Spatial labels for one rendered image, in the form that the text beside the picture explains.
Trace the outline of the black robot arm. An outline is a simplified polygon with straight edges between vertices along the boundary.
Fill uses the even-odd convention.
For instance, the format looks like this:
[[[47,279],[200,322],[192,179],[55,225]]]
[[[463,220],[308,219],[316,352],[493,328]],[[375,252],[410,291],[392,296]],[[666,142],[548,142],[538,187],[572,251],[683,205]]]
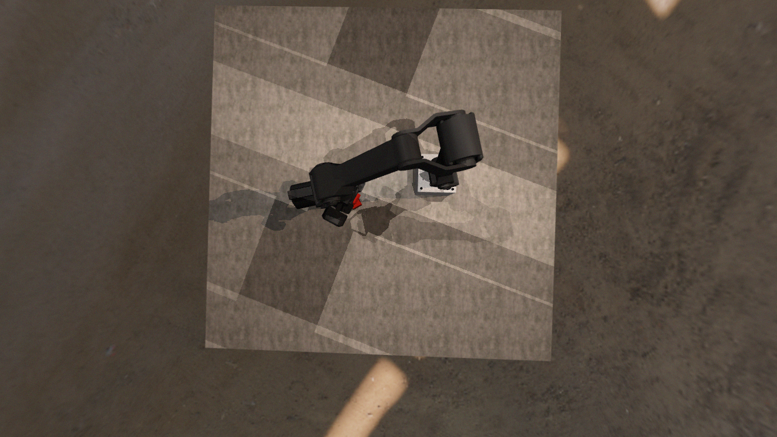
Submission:
[[[433,160],[422,158],[418,136],[428,127],[438,131],[439,154]],[[452,110],[431,115],[417,128],[401,130],[380,146],[344,163],[319,163],[310,172],[310,181],[291,185],[289,200],[296,209],[321,209],[346,201],[357,185],[396,171],[421,169],[429,172],[430,186],[450,190],[459,185],[457,172],[477,166],[483,159],[474,112]]]

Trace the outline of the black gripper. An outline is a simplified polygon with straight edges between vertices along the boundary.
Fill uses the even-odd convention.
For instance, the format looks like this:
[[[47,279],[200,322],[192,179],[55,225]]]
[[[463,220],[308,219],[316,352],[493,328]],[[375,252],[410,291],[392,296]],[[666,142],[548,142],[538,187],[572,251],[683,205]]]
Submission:
[[[353,191],[351,193],[351,196],[348,197],[346,201],[342,201],[334,205],[334,208],[328,207],[325,208],[325,211],[323,211],[322,218],[328,222],[331,222],[334,224],[334,226],[341,227],[344,225],[344,222],[347,220],[347,215],[350,213],[350,211],[353,208],[353,200],[355,197],[357,197],[358,192],[361,192],[365,186],[365,183],[362,183],[361,185],[357,185],[357,191]],[[343,213],[346,213],[347,215],[344,215]]]

